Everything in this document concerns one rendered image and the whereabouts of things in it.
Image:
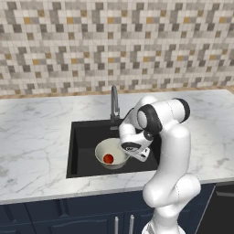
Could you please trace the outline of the navy cabinet panel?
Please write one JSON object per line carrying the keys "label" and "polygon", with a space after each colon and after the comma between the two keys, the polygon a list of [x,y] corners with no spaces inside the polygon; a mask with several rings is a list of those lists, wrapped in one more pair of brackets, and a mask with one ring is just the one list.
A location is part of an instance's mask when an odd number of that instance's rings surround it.
{"label": "navy cabinet panel", "polygon": [[28,202],[26,207],[34,221],[85,217],[148,208],[144,203],[141,191]]}

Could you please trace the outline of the grey metal faucet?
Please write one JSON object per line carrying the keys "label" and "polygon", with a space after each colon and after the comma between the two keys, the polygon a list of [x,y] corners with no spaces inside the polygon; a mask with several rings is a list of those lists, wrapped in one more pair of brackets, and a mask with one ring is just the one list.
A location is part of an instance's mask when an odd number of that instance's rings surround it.
{"label": "grey metal faucet", "polygon": [[117,130],[118,126],[116,125],[116,123],[120,119],[120,108],[118,104],[118,92],[115,85],[112,85],[111,103],[111,129]]}

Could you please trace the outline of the black sink basin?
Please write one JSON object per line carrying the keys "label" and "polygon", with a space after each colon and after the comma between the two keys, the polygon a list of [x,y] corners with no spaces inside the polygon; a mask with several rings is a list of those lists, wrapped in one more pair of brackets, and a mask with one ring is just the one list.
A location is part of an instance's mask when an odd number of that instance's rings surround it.
{"label": "black sink basin", "polygon": [[154,141],[150,145],[150,155],[144,163],[131,157],[122,168],[111,170],[105,168],[95,157],[95,147],[102,140],[119,137],[117,128],[121,123],[122,119],[117,120],[115,124],[111,124],[110,120],[73,122],[70,130],[66,178],[156,170],[161,151],[161,137],[159,135],[154,137]]}

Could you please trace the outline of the black dishwasher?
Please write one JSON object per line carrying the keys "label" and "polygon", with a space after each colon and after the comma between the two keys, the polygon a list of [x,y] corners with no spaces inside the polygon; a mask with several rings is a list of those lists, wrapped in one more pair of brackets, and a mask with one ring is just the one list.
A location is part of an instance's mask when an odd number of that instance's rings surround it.
{"label": "black dishwasher", "polygon": [[216,185],[196,234],[234,234],[234,182]]}

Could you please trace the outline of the navy cabinet door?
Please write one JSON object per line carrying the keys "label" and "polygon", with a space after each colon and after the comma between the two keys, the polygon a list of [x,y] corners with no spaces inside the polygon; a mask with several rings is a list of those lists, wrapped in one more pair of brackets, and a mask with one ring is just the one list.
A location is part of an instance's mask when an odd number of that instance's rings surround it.
{"label": "navy cabinet door", "polygon": [[119,218],[118,234],[123,234],[123,213],[65,218],[34,222],[36,234],[114,234],[114,219]]}
{"label": "navy cabinet door", "polygon": [[125,211],[123,234],[129,234],[130,217],[134,217],[133,234],[142,234],[144,226],[151,220],[154,211],[152,209]]}
{"label": "navy cabinet door", "polygon": [[0,234],[36,234],[24,204],[0,205]]}

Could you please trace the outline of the white bowl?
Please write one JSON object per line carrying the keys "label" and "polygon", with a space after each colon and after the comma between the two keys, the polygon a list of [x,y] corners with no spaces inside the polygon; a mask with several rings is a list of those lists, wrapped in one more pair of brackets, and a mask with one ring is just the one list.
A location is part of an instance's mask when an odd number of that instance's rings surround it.
{"label": "white bowl", "polygon": [[[106,154],[113,156],[113,163],[106,164],[103,162],[103,157]],[[96,159],[107,169],[116,170],[122,168],[130,158],[121,148],[119,138],[108,138],[97,144],[95,148]]]}

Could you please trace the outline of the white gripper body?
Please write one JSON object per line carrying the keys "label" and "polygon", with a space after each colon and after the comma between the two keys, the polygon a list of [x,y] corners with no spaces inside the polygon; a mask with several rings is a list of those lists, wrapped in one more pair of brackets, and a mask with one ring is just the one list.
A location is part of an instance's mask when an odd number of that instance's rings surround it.
{"label": "white gripper body", "polygon": [[141,162],[145,162],[147,160],[149,154],[150,154],[150,148],[147,147],[140,153],[131,152],[130,156],[137,159],[137,160],[139,160],[139,161],[141,161]]}

